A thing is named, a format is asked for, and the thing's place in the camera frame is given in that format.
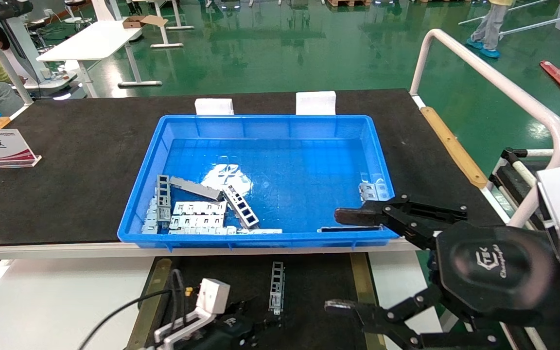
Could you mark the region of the glossy black left gripper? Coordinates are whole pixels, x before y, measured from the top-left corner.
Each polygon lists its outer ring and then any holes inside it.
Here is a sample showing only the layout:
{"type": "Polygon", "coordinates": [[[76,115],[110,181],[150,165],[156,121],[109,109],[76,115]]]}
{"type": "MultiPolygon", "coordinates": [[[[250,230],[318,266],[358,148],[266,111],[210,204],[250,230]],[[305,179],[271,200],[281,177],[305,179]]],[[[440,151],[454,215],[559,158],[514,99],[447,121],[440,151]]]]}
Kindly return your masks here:
{"type": "Polygon", "coordinates": [[[213,321],[190,340],[192,350],[249,350],[258,346],[265,332],[283,327],[282,318],[255,322],[248,316],[261,313],[260,297],[249,297],[229,305],[229,314],[213,321]]]}

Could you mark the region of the glossy black right gripper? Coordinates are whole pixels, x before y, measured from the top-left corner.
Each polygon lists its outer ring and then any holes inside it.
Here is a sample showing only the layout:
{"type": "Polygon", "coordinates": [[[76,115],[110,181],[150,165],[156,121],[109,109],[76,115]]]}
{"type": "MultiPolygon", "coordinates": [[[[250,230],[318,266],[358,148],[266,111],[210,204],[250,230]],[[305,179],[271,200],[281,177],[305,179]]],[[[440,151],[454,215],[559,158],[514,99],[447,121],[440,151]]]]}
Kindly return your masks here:
{"type": "MultiPolygon", "coordinates": [[[[365,201],[360,208],[337,208],[334,219],[343,225],[388,228],[419,249],[436,249],[445,304],[465,316],[519,325],[544,319],[558,261],[549,240],[538,232],[476,227],[462,222],[468,219],[465,205],[407,194],[365,201]],[[431,228],[425,221],[440,226],[431,228]],[[442,233],[435,237],[437,229],[442,233]]],[[[444,332],[434,310],[442,294],[428,287],[389,308],[331,299],[325,301],[325,311],[350,317],[362,332],[382,336],[394,349],[495,349],[496,335],[490,330],[444,332]]]]}

